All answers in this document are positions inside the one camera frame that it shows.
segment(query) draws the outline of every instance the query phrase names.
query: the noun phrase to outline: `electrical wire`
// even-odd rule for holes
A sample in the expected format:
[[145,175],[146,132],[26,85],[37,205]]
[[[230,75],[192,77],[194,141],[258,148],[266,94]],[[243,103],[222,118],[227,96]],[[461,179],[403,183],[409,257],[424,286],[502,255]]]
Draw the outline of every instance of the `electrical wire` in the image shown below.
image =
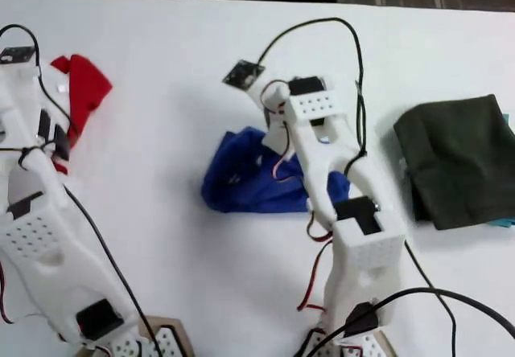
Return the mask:
[[70,124],[70,128],[72,129],[72,131],[74,133],[74,137],[73,138],[76,140],[79,137],[79,134],[80,134],[77,126],[72,121],[72,118],[70,117],[70,115],[67,114],[64,111],[64,109],[52,98],[50,93],[48,93],[48,90],[45,88],[45,85],[43,83],[43,73],[41,72],[41,62],[40,62],[40,56],[39,56],[39,44],[38,44],[38,40],[35,37],[34,33],[31,30],[29,30],[27,27],[23,26],[23,25],[18,25],[16,23],[11,23],[10,25],[4,26],[2,29],[0,29],[0,37],[2,37],[2,35],[6,31],[8,31],[9,29],[20,29],[20,30],[23,30],[27,34],[29,34],[29,36],[31,37],[32,43],[34,44],[34,51],[35,51],[35,66],[39,70],[39,73],[38,73],[39,86],[41,87],[41,90],[43,91],[43,94],[45,95],[45,97],[67,118],[67,120],[68,120],[68,122]]
[[309,219],[309,222],[307,222],[307,226],[306,226],[306,234],[315,242],[319,242],[319,243],[322,243],[322,242],[325,242],[326,240],[329,240],[332,238],[332,232],[328,232],[327,234],[325,235],[322,235],[322,236],[313,236],[311,234],[311,227],[313,227],[313,223],[315,222],[315,212],[313,211],[311,213],[311,218]]
[[286,156],[288,155],[288,151],[290,150],[290,131],[288,130],[288,125],[286,124],[286,121],[283,121],[282,123],[284,125],[284,130],[286,131],[286,146],[284,148],[284,152],[281,155],[281,158],[272,167],[272,178],[278,183],[284,183],[284,182],[287,182],[294,178],[293,175],[286,176],[285,178],[277,177],[277,171],[278,171],[279,167],[281,166],[281,164],[283,164],[284,161],[286,160]]
[[496,321],[499,325],[501,325],[508,333],[512,336],[513,339],[515,339],[515,326],[508,321],[505,317],[503,317],[501,314],[497,313],[494,309],[486,306],[485,304],[476,301],[475,299],[469,298],[465,295],[454,293],[449,290],[444,289],[435,289],[432,287],[414,287],[412,289],[405,289],[399,292],[396,292],[395,294],[390,295],[383,301],[378,302],[376,305],[372,306],[370,309],[366,310],[362,314],[356,316],[352,321],[346,322],[343,326],[340,326],[338,329],[330,333],[325,339],[320,341],[314,347],[309,354],[306,357],[314,357],[316,353],[326,344],[332,341],[335,337],[339,336],[341,333],[345,332],[350,326],[358,323],[366,316],[375,313],[380,308],[388,305],[389,303],[395,301],[396,299],[399,299],[401,297],[405,297],[406,295],[416,294],[416,293],[429,293],[429,294],[438,294],[440,296],[453,298],[457,301],[460,301],[466,305],[469,305],[473,307],[474,309],[479,310],[480,312],[488,315],[491,319]]
[[358,145],[360,147],[360,150],[356,154],[354,158],[352,158],[347,166],[344,169],[344,175],[347,176],[348,172],[350,171],[352,165],[359,160],[360,158],[363,158],[367,154],[366,146],[367,146],[367,132],[366,132],[366,109],[365,109],[365,99],[363,97],[363,75],[364,75],[364,69],[363,69],[363,56],[361,54],[361,46],[360,46],[360,40],[357,36],[356,30],[352,25],[345,21],[342,18],[337,17],[330,17],[330,18],[318,18],[318,19],[312,19],[311,21],[306,21],[303,23],[299,23],[295,26],[292,26],[285,31],[283,31],[281,34],[277,35],[272,42],[269,43],[269,45],[266,47],[264,52],[259,56],[259,59],[257,60],[257,66],[261,66],[263,60],[265,59],[266,55],[270,51],[270,49],[286,34],[299,29],[300,27],[310,26],[316,23],[326,23],[326,22],[337,22],[341,23],[342,25],[346,26],[347,29],[351,32],[352,38],[354,39],[354,43],[356,44],[356,53],[357,53],[357,62],[358,62],[358,79],[356,80],[356,89],[357,89],[357,99],[356,99],[356,139],[358,142]]
[[278,110],[277,112],[270,109],[270,108],[267,108],[266,105],[265,105],[265,101],[263,100],[263,95],[265,94],[266,90],[272,85],[272,84],[286,84],[288,85],[288,82],[285,81],[285,80],[272,80],[271,82],[269,82],[268,84],[265,85],[265,87],[261,90],[261,94],[259,95],[259,101],[261,102],[261,105],[263,105],[263,108],[265,108],[268,112],[272,113],[272,114],[277,114],[278,112],[280,113],[280,108],[284,105],[284,102],[282,102],[281,104],[278,105]]
[[357,357],[363,357],[363,347],[358,347],[357,345],[343,345],[342,347],[351,351],[357,351]]
[[111,354],[111,351],[107,348],[107,347],[102,347],[100,345],[96,345],[95,346],[95,349],[98,349],[99,351],[103,351],[105,355],[107,355],[107,357],[112,357],[113,355]]
[[[311,296],[311,292],[313,291],[313,285],[315,284],[315,279],[316,279],[316,270],[319,267],[320,257],[322,256],[323,251],[328,247],[329,244],[332,244],[332,240],[329,240],[320,249],[319,253],[316,255],[315,263],[313,264],[313,268],[311,269],[311,277],[310,277],[310,280],[309,280],[309,284],[307,285],[306,293],[304,294],[303,300],[297,306],[297,311],[303,310],[308,305],[307,301],[309,301],[309,297]],[[322,306],[316,306],[316,305],[311,305],[311,304],[309,304],[309,305],[311,306],[312,309],[321,308],[321,310],[325,310]]]
[[9,317],[7,317],[6,310],[4,307],[4,294],[6,292],[6,274],[3,272],[2,262],[0,262],[0,316],[2,316],[2,320],[9,325],[13,325],[14,321],[11,321]]
[[158,341],[157,341],[157,339],[155,337],[155,334],[154,334],[154,331],[152,330],[152,327],[150,326],[150,323],[148,322],[148,319],[146,318],[146,315],[143,313],[142,308],[140,307],[140,305],[138,303],[138,300],[134,296],[134,293],[133,293],[132,289],[129,286],[129,283],[127,282],[126,278],[123,276],[122,271],[118,268],[118,265],[117,265],[116,261],[114,260],[113,255],[111,254],[109,248],[107,247],[107,244],[105,243],[104,238],[102,237],[102,234],[100,234],[100,231],[98,230],[98,227],[95,224],[93,218],[89,215],[89,213],[86,211],[86,209],[80,203],[80,201],[77,199],[77,197],[65,185],[63,185],[63,187],[64,187],[64,190],[66,191],[66,193],[68,194],[68,196],[70,197],[70,199],[79,208],[80,212],[82,213],[82,215],[84,215],[84,217],[88,221],[89,225],[91,226],[91,228],[95,232],[95,235],[97,236],[97,239],[98,239],[98,241],[101,244],[101,247],[104,249],[105,255],[107,256],[107,258],[109,259],[109,262],[113,266],[113,269],[116,272],[116,274],[118,275],[118,278],[120,278],[120,281],[122,282],[122,284],[126,288],[127,293],[129,294],[131,301],[134,303],[134,306],[136,307],[136,310],[138,311],[139,317],[143,321],[143,325],[145,326],[146,331],[148,331],[148,333],[150,334],[150,338],[152,339],[152,342],[155,345],[155,350],[158,352],[158,356],[159,357],[163,357],[163,353],[161,352],[161,348],[159,347],[159,343],[158,343]]
[[[418,260],[417,260],[416,256],[414,255],[413,251],[411,250],[411,247],[410,247],[410,245],[408,244],[407,241],[404,242],[404,246],[406,247],[406,250],[408,250],[408,253],[410,254],[411,260],[413,261],[415,267],[417,268],[418,272],[420,273],[420,275],[422,276],[424,281],[426,281],[426,283],[427,283],[427,285],[429,287],[434,288],[435,286],[430,281],[430,279],[426,275],[426,273],[424,273],[424,270],[422,269],[422,266],[418,263]],[[449,318],[451,319],[451,322],[452,322],[451,350],[452,350],[452,357],[456,357],[456,327],[457,327],[456,326],[456,318],[455,318],[454,314],[452,313],[451,308],[449,308],[449,306],[443,300],[443,298],[439,294],[436,294],[436,297],[438,298],[438,300],[442,304],[442,306],[445,309],[445,311],[447,311],[447,313],[449,314]]]

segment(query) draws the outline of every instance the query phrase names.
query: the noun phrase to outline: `black cable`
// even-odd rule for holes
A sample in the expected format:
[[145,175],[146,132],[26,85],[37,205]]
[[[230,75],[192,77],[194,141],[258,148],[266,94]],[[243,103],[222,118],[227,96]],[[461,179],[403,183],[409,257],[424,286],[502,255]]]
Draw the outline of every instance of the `black cable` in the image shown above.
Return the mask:
[[39,60],[39,44],[38,44],[38,40],[35,37],[34,33],[32,33],[32,31],[30,31],[28,28],[26,28],[23,25],[11,23],[10,25],[4,26],[2,29],[0,29],[0,37],[2,37],[2,35],[9,29],[21,29],[21,30],[25,31],[27,34],[29,34],[29,36],[32,38],[32,42],[34,44],[34,51],[35,51],[35,66],[39,70],[39,74],[38,74],[39,86],[41,87],[41,90],[43,91],[43,94],[45,95],[45,97],[68,119],[68,122],[70,123],[70,128],[73,129],[73,133],[75,134],[74,138],[77,139],[79,137],[79,130],[78,130],[77,126],[75,125],[75,123],[72,121],[72,118],[70,117],[69,114],[67,114],[64,111],[64,109],[59,104],[57,104],[57,102],[52,98],[52,96],[50,96],[50,93],[48,93],[47,89],[45,88],[45,85],[43,83],[43,73],[41,72],[41,64],[40,64],[40,60]]
[[126,288],[127,293],[130,296],[130,299],[134,303],[134,306],[136,306],[136,310],[138,311],[139,317],[142,319],[143,324],[145,325],[146,331],[148,331],[148,333],[150,334],[150,338],[152,339],[152,342],[155,345],[155,349],[157,350],[159,357],[163,357],[163,353],[161,352],[161,348],[159,347],[159,343],[158,343],[158,341],[157,341],[157,339],[155,337],[154,331],[150,327],[150,323],[146,319],[146,315],[143,313],[142,308],[140,307],[140,305],[138,303],[138,300],[134,296],[134,293],[133,293],[132,289],[129,286],[129,283],[127,282],[127,280],[123,276],[122,271],[118,268],[118,265],[117,265],[116,261],[114,260],[113,255],[111,254],[109,248],[107,247],[107,244],[104,242],[104,238],[102,237],[102,234],[100,234],[100,231],[98,230],[97,225],[93,221],[93,218],[89,215],[89,213],[86,211],[84,206],[75,197],[75,195],[66,186],[63,186],[63,187],[64,187],[64,190],[66,191],[66,193],[68,194],[68,196],[70,197],[70,199],[73,200],[75,205],[79,208],[80,212],[82,212],[82,215],[84,215],[84,217],[88,221],[89,225],[91,226],[91,228],[95,232],[95,235],[97,236],[98,241],[100,242],[102,248],[104,249],[105,255],[107,256],[107,258],[109,259],[109,262],[113,266],[114,271],[116,272],[116,274],[120,278],[120,281],[122,282],[122,284]]
[[325,23],[325,22],[338,22],[346,26],[349,31],[352,34],[352,37],[354,38],[354,43],[356,44],[356,52],[357,52],[357,63],[359,68],[359,76],[356,81],[356,87],[357,87],[357,99],[356,99],[356,139],[358,142],[358,145],[360,146],[360,150],[357,153],[357,155],[348,162],[347,166],[345,167],[344,174],[347,176],[348,172],[351,169],[352,164],[359,160],[360,158],[366,156],[367,154],[367,137],[366,137],[366,110],[365,110],[365,99],[363,98],[362,94],[362,88],[363,88],[363,56],[361,54],[361,46],[360,46],[360,40],[357,36],[356,30],[354,30],[354,27],[352,25],[345,21],[342,18],[337,17],[330,17],[330,18],[318,18],[318,19],[312,19],[311,21],[306,21],[303,23],[299,23],[295,26],[292,26],[285,31],[283,31],[281,34],[276,36],[272,42],[266,47],[264,52],[260,55],[259,59],[257,60],[257,65],[261,65],[263,60],[265,59],[266,55],[270,51],[270,49],[286,34],[292,32],[293,30],[297,30],[300,27],[305,27],[309,25],[313,25],[315,23]]
[[355,317],[352,321],[349,321],[349,322],[345,323],[343,326],[340,326],[338,329],[336,329],[335,331],[330,333],[330,335],[328,335],[325,339],[320,341],[320,343],[318,343],[316,345],[316,347],[313,348],[313,350],[306,357],[313,357],[315,355],[315,353],[323,347],[323,345],[330,342],[332,339],[337,337],[339,334],[345,332],[350,326],[359,322],[360,320],[365,318],[367,315],[375,313],[381,307],[388,305],[389,303],[395,301],[396,299],[398,299],[400,297],[404,297],[406,295],[416,294],[416,293],[430,293],[430,294],[443,295],[444,297],[453,298],[457,301],[465,303],[466,305],[472,306],[474,309],[478,309],[480,312],[488,315],[491,319],[493,319],[499,325],[504,327],[505,330],[508,331],[508,333],[513,337],[513,339],[515,339],[515,326],[510,321],[508,321],[508,319],[504,318],[502,315],[497,313],[494,309],[484,305],[483,303],[478,302],[475,299],[469,298],[465,295],[454,293],[449,290],[435,289],[432,287],[414,287],[412,289],[402,290],[395,294],[390,295],[383,301],[372,306],[369,310],[366,310],[362,314]]
[[[429,287],[434,288],[429,277],[426,275],[426,273],[424,273],[422,266],[418,263],[418,260],[415,257],[415,255],[414,255],[413,251],[411,250],[411,247],[407,241],[404,242],[404,246],[406,247],[406,250],[408,250],[411,260],[413,261],[415,267],[417,268],[418,272],[420,273],[420,275],[422,276],[424,281],[426,281],[426,283]],[[455,318],[454,314],[452,313],[451,309],[449,308],[449,306],[447,305],[447,303],[443,300],[442,296],[440,296],[439,294],[436,294],[436,297],[442,304],[445,311],[447,311],[447,313],[449,314],[449,318],[451,319],[451,322],[452,322],[452,333],[451,333],[452,357],[456,357],[456,318]]]

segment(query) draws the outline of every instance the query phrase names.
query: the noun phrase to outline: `blue cloth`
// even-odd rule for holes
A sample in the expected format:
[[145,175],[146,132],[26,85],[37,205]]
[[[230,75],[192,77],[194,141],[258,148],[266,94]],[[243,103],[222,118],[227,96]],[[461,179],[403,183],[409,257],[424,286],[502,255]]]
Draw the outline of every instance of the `blue cloth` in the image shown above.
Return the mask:
[[[240,133],[227,132],[215,153],[202,184],[202,198],[213,210],[222,212],[301,212],[307,211],[303,172],[295,155],[278,168],[279,183],[272,168],[281,158],[262,144],[265,134],[247,127]],[[349,182],[341,173],[328,178],[333,203],[348,199]]]

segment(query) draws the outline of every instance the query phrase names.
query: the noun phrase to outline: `folded cloth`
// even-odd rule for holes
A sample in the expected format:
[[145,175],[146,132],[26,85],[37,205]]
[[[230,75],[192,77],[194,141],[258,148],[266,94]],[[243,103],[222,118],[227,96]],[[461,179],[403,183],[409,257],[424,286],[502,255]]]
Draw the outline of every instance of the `folded cloth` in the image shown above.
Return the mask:
[[[247,127],[240,133],[227,132],[204,177],[201,194],[213,210],[222,212],[301,212],[307,211],[299,160],[296,155],[283,162],[278,179],[272,168],[281,158],[262,144],[265,134]],[[328,177],[328,193],[333,203],[348,199],[349,182],[337,172]]]
[[[113,86],[107,77],[82,55],[74,54],[70,59],[62,55],[54,59],[51,66],[70,76],[70,118],[80,135],[89,114],[100,106]],[[68,138],[71,147],[79,138],[71,126],[68,128]],[[68,168],[62,162],[54,160],[54,167],[59,172],[68,174]]]
[[416,106],[394,129],[417,220],[443,230],[515,216],[515,136],[494,95]]

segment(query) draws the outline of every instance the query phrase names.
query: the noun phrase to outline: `wooden base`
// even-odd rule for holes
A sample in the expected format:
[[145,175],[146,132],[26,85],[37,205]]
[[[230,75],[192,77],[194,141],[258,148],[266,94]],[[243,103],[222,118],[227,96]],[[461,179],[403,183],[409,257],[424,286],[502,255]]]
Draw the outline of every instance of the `wooden base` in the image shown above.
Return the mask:
[[[193,352],[192,344],[190,343],[189,338],[187,337],[186,330],[184,329],[183,324],[179,319],[174,318],[164,318],[164,317],[151,317],[147,316],[148,322],[150,323],[150,327],[154,331],[155,334],[158,333],[159,329],[163,326],[169,326],[174,329],[175,334],[178,338],[178,343],[183,346],[184,352],[186,353],[185,357],[194,357],[195,353]],[[145,326],[140,321],[138,324],[139,334],[143,337],[150,338],[150,335],[146,331]],[[91,357],[94,351],[90,351],[88,349],[82,348],[75,355],[75,357]]]

